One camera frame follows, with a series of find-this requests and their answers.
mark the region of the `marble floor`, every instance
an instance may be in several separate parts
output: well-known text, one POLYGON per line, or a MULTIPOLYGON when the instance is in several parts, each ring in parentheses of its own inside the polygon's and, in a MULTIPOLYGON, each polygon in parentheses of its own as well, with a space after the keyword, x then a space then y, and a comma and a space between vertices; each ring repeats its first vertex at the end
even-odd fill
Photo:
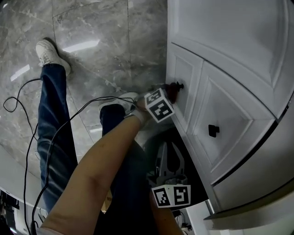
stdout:
MULTIPOLYGON (((72 116, 93 98, 145 92, 164 83, 167 0, 0 1, 0 144, 23 166, 31 129, 20 106, 8 113, 2 104, 24 82, 39 78, 35 45, 45 37, 72 67, 67 88, 72 116)), ((30 83, 20 95, 33 128, 40 88, 40 81, 30 83)), ((92 103, 72 121, 79 160, 101 137, 98 105, 92 103)), ((14 106, 15 101, 7 104, 14 106)), ((151 135, 146 129, 137 139, 143 143, 151 135)), ((28 165, 38 178, 39 164, 34 140, 28 165)))

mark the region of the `white sneaker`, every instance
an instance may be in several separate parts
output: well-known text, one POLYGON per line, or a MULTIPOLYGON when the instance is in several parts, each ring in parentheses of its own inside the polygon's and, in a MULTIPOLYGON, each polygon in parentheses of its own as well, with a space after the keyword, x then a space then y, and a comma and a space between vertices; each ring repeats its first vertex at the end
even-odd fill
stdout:
MULTIPOLYGON (((125 100, 130 101, 130 102, 133 102, 133 100, 135 100, 137 96, 138 96, 137 93, 135 93, 135 92, 129 92, 129 93, 125 93, 125 94, 119 96, 119 98, 125 98, 125 100)), ((98 107, 98 111, 99 111, 99 113, 100 113, 101 109, 102 109, 104 106, 107 106, 107 105, 114 105, 114 104, 119 104, 119 105, 121 105, 122 107, 124 107, 124 111, 125 111, 125 113, 128 114, 128 113, 130 112, 130 108, 132 107, 132 103, 127 102, 127 101, 123 101, 123 100, 115 99, 115 100, 110 101, 110 102, 105 102, 105 103, 101 104, 101 105, 98 107)))
POLYGON ((64 67, 66 76, 70 74, 70 65, 59 57, 54 45, 46 39, 39 41, 36 45, 36 52, 40 59, 40 64, 60 64, 64 67))

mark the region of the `drawer knob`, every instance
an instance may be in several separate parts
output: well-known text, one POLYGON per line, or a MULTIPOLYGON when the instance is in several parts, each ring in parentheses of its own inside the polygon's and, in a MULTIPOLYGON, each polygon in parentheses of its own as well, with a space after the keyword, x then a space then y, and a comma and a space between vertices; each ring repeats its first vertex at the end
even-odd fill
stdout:
POLYGON ((176 82, 176 87, 178 91, 180 91, 180 89, 184 89, 184 84, 179 84, 179 82, 176 82))
POLYGON ((209 136, 211 137, 216 137, 216 133, 219 133, 220 132, 220 128, 219 127, 216 127, 214 125, 208 125, 208 133, 209 133, 209 136))

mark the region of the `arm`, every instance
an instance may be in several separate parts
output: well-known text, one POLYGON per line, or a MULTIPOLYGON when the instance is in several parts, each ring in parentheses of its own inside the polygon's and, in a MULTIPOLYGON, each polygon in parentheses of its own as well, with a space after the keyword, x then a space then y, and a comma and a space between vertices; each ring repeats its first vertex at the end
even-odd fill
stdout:
POLYGON ((131 116, 103 136, 76 167, 43 228, 64 235, 91 235, 110 185, 140 129, 131 116))
POLYGON ((169 208, 157 208, 153 193, 150 193, 151 209, 159 235, 182 235, 183 232, 175 221, 169 208))

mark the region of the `black cable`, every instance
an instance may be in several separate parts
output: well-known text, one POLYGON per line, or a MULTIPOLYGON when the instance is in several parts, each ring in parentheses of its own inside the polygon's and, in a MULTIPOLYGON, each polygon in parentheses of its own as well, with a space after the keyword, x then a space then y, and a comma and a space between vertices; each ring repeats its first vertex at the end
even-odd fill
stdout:
POLYGON ((186 217, 185 217, 184 213, 182 211, 180 211, 180 213, 182 214, 182 216, 184 218, 184 223, 186 223, 186 217))
POLYGON ((26 82, 24 85, 22 85, 21 88, 19 89, 16 98, 15 98, 14 96, 10 96, 10 97, 8 97, 8 98, 4 101, 4 103, 3 103, 3 107, 4 107, 4 109, 5 109, 7 112, 14 112, 14 111, 16 110, 16 108, 17 108, 18 103, 21 104, 21 106, 23 107, 23 110, 24 110, 24 112, 25 112, 25 114, 26 114, 26 116, 27 116, 28 124, 29 124, 29 126, 30 126, 30 128, 31 128, 32 134, 34 134, 34 131, 33 131, 32 125, 31 125, 31 123, 30 123, 30 121, 29 121, 28 113, 27 113, 25 107, 23 106, 22 102, 21 102, 18 98, 19 98, 19 95, 20 95, 20 92, 21 92, 22 88, 24 88, 24 86, 25 86, 26 84, 31 83, 31 82, 34 82, 34 81, 39 81, 39 80, 41 80, 41 79, 36 78, 36 79, 32 79, 32 80, 27 81, 27 82, 26 82), (14 100, 17 101, 13 110, 9 110, 9 109, 7 109, 7 108, 5 107, 6 102, 9 101, 10 99, 14 99, 14 100))
POLYGON ((179 216, 176 217, 176 223, 178 224, 178 226, 180 226, 180 225, 179 225, 179 216))
POLYGON ((45 185, 44 187, 42 188, 41 192, 39 193, 38 195, 38 198, 37 198, 37 201, 35 203, 35 206, 33 207, 33 211, 32 211, 32 221, 34 221, 34 214, 35 214, 35 211, 36 211, 36 208, 37 208, 37 205, 41 199, 41 196, 42 194, 44 193, 44 191, 46 190, 46 188, 48 187, 48 184, 49 184, 49 169, 50 169, 50 160, 51 160, 51 156, 52 156, 52 153, 53 153, 53 150, 51 151, 50 153, 50 150, 51 150, 51 146, 54 147, 54 139, 55 137, 57 136, 58 132, 67 124, 69 123, 75 116, 77 116, 79 113, 81 113, 90 103, 92 102, 95 102, 95 101, 107 101, 107 100, 112 100, 112 99, 118 99, 118 100, 122 100, 122 101, 126 101, 126 102, 129 102, 131 104, 134 104, 134 100, 132 98, 119 98, 119 97, 115 97, 115 96, 104 96, 104 97, 99 97, 99 98, 96 98, 96 99, 93 99, 89 102, 87 102, 79 111, 77 111, 68 121, 66 121, 58 130, 57 132, 55 132, 50 144, 49 144, 49 149, 48 149, 48 153, 47 153, 47 162, 46 162, 46 179, 45 179, 45 185))
POLYGON ((37 129, 38 129, 38 124, 36 126, 36 129, 35 129, 35 132, 33 133, 33 137, 31 138, 31 141, 28 145, 28 151, 27 151, 27 155, 26 155, 26 169, 25 169, 25 172, 24 172, 24 187, 23 187, 23 203, 24 203, 24 222, 27 226, 27 229, 28 229, 28 233, 29 235, 31 235, 31 232, 28 228, 28 223, 27 223, 27 204, 26 204, 26 188, 27 188, 27 173, 28 173, 28 153, 29 153, 29 149, 32 145, 32 142, 33 142, 33 139, 35 137, 35 134, 37 132, 37 129))
MULTIPOLYGON (((35 131, 33 131, 33 128, 32 128, 32 125, 31 125, 31 123, 30 123, 30 121, 29 121, 29 117, 28 117, 28 113, 27 113, 27 111, 26 111, 26 109, 25 109, 25 107, 24 107, 24 105, 22 104, 22 102, 19 100, 19 95, 20 95, 20 92, 21 92, 21 89, 26 85, 26 84, 28 84, 28 83, 30 83, 30 82, 33 82, 33 81, 38 81, 38 80, 41 80, 41 79, 32 79, 32 80, 29 80, 29 81, 27 81, 24 85, 22 85, 21 86, 21 88, 19 89, 19 92, 18 92, 18 94, 17 94, 17 97, 14 97, 14 96, 11 96, 11 97, 8 97, 5 101, 4 101, 4 103, 3 103, 3 107, 5 108, 5 110, 6 111, 8 111, 8 112, 10 112, 10 113, 12 113, 12 112, 14 112, 15 110, 16 110, 16 108, 17 108, 17 105, 18 105, 18 103, 20 103, 21 104, 21 106, 23 107, 23 110, 24 110, 24 112, 25 112, 25 114, 26 114, 26 116, 27 116, 27 120, 28 120, 28 124, 29 124, 29 126, 30 126, 30 128, 31 128, 31 130, 32 130, 32 133, 33 133, 33 136, 32 136, 32 139, 31 139, 31 141, 30 141, 30 143, 29 143, 29 146, 28 146, 28 151, 27 151, 27 155, 26 155, 26 168, 25 168, 25 176, 24 176, 24 190, 23 190, 23 201, 24 201, 24 219, 25 219, 25 224, 26 224, 26 227, 27 227, 27 229, 28 229, 28 233, 29 233, 29 235, 31 235, 31 231, 30 231, 30 229, 28 228, 28 223, 27 223, 27 214, 26 214, 26 200, 25 200, 25 194, 26 194, 26 187, 27 187, 27 173, 28 173, 28 154, 29 154, 29 150, 30 150, 30 147, 31 147, 31 144, 32 144, 32 141, 33 141, 33 139, 35 138, 36 139, 36 137, 35 137, 35 135, 36 135, 36 132, 37 132, 37 129, 38 129, 38 124, 36 125, 36 128, 35 128, 35 131), (5 104, 6 104, 6 102, 7 101, 9 101, 10 99, 15 99, 17 102, 16 102, 16 105, 15 105, 15 108, 13 109, 13 110, 8 110, 6 107, 5 107, 5 104)), ((50 142, 50 145, 49 145, 49 149, 48 149, 48 153, 47 153, 47 161, 46 161, 46 180, 45 180, 45 185, 44 185, 44 187, 43 187, 43 189, 41 190, 41 192, 39 193, 39 195, 38 195, 38 198, 37 198, 37 200, 36 200, 36 203, 35 203, 35 205, 34 205, 34 207, 33 207, 33 211, 32 211, 32 223, 31 223, 31 228, 32 228, 32 230, 33 230, 33 233, 35 233, 35 227, 34 227, 34 224, 36 223, 37 224, 37 227, 39 227, 39 225, 38 225, 38 223, 34 220, 34 214, 35 214, 35 211, 36 211, 36 208, 37 208, 37 205, 38 205, 38 203, 39 203, 39 201, 40 201, 40 198, 41 198, 41 196, 42 196, 42 194, 44 193, 44 191, 46 190, 46 188, 48 187, 48 184, 49 184, 49 169, 50 169, 50 160, 51 160, 51 156, 52 156, 52 153, 53 153, 53 149, 54 149, 54 144, 55 144, 55 142, 54 142, 54 139, 55 139, 55 137, 57 136, 57 134, 58 134, 58 132, 67 124, 67 123, 69 123, 75 116, 77 116, 79 113, 81 113, 90 103, 92 103, 92 102, 95 102, 95 101, 107 101, 107 100, 113 100, 113 99, 119 99, 119 100, 122 100, 122 101, 126 101, 126 102, 129 102, 129 103, 131 103, 131 104, 133 104, 134 106, 136 106, 134 103, 135 103, 135 101, 132 99, 132 98, 130 98, 130 97, 125 97, 125 98, 119 98, 119 97, 115 97, 115 96, 105 96, 105 97, 99 97, 99 98, 96 98, 96 99, 93 99, 93 100, 91 100, 91 101, 89 101, 89 102, 87 102, 79 111, 77 111, 65 124, 63 124, 58 130, 57 130, 57 132, 55 132, 55 134, 54 134, 54 136, 53 136, 53 138, 52 138, 52 140, 51 140, 51 142, 50 142)))
POLYGON ((39 225, 38 225, 37 221, 34 221, 34 223, 37 225, 37 228, 39 228, 39 225))

